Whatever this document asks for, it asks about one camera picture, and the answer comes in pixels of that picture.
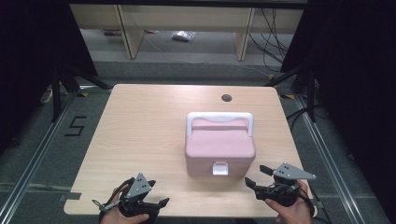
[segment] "hand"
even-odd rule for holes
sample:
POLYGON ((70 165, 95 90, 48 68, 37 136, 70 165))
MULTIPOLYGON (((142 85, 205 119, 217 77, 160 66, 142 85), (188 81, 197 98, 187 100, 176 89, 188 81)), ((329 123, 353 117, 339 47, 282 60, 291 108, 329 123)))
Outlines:
MULTIPOLYGON (((125 190, 128 185, 124 186, 120 191, 125 190)), ((117 193, 111 200, 114 203, 120 197, 120 193, 117 193)), ((101 224, 139 224, 149 219, 148 214, 137 215, 135 217, 125 217, 120 209, 116 206, 106 212, 102 218, 101 224)))
MULTIPOLYGON (((300 189, 308 192, 308 186, 301 180, 297 180, 300 189)), ((308 205, 304 200, 298 197, 297 202, 290 206, 284 207, 277 203, 276 201, 266 199, 265 203, 268 204, 272 209, 278 212, 276 217, 276 222, 282 221, 284 219, 288 224, 311 224, 312 218, 309 213, 308 205)))

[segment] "floor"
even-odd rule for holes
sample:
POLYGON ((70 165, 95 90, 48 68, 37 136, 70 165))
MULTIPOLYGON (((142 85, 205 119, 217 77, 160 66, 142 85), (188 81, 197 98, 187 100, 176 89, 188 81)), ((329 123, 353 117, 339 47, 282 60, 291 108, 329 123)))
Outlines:
MULTIPOLYGON (((99 76, 113 84, 125 80, 122 72, 115 72, 120 70, 116 70, 113 63, 117 64, 118 69, 121 66, 139 66, 141 74, 138 76, 150 76, 149 66, 156 63, 156 66, 167 69, 167 71, 158 70, 165 75, 172 68, 189 73, 191 70, 184 69, 184 66, 198 68, 218 65, 222 73, 230 70, 230 76, 233 76, 234 70, 244 74, 251 73, 249 76, 258 76, 262 81, 256 81, 252 85, 260 86, 268 82, 271 75, 279 76, 283 55, 283 51, 275 44, 265 46, 266 35, 261 34, 253 34, 252 38, 277 59, 268 55, 263 56, 262 51, 250 39, 245 60, 238 62, 232 34, 196 33, 190 41, 183 42, 172 39, 174 34, 172 31, 156 31, 153 34, 145 34, 136 58, 130 60, 127 58, 120 36, 104 35, 101 30, 81 30, 81 32, 99 76)), ((286 48, 292 40, 292 35, 278 35, 277 39, 283 44, 282 48, 286 48)), ((286 115, 304 108, 304 95, 292 94, 291 82, 292 79, 277 86, 286 115)), ((85 83, 84 80, 80 80, 79 83, 82 89, 90 90, 87 91, 90 94, 90 101, 71 94, 64 96, 64 107, 68 112, 57 128, 50 123, 52 110, 49 100, 49 104, 40 106, 26 124, 20 134, 21 139, 24 140, 20 141, 18 146, 10 147, 0 158, 0 202, 7 202, 10 199, 9 195, 16 190, 15 186, 24 181, 21 176, 28 177, 26 189, 19 189, 24 194, 15 200, 18 208, 9 212, 7 220, 9 223, 48 223, 53 222, 55 218, 57 223, 97 221, 96 216, 71 217, 63 213, 64 197, 71 189, 79 164, 90 143, 89 139, 93 136, 95 125, 110 94, 110 91, 91 88, 92 84, 85 83), (81 120, 83 122, 81 125, 86 127, 84 133, 74 138, 74 141, 65 138, 71 132, 69 125, 76 115, 87 114, 89 116, 81 120), (43 146, 45 140, 50 142, 50 146, 43 146), (36 164, 32 164, 32 158, 41 159, 36 164)), ((43 96, 44 103, 47 97, 48 93, 43 96)), ((316 123, 310 122, 307 115, 301 115, 299 119, 291 118, 289 122, 290 127, 293 127, 291 132, 305 170, 319 177, 318 181, 310 182, 310 185, 326 205, 332 223, 389 223, 359 168, 346 156, 347 148, 325 109, 320 108, 315 113, 316 123)), ((318 210, 318 217, 327 219, 321 210, 318 210)), ((272 218, 256 221, 275 223, 272 218)), ((235 220, 169 217, 160 218, 158 222, 235 223, 235 220)), ((319 219, 314 222, 325 223, 319 219)))

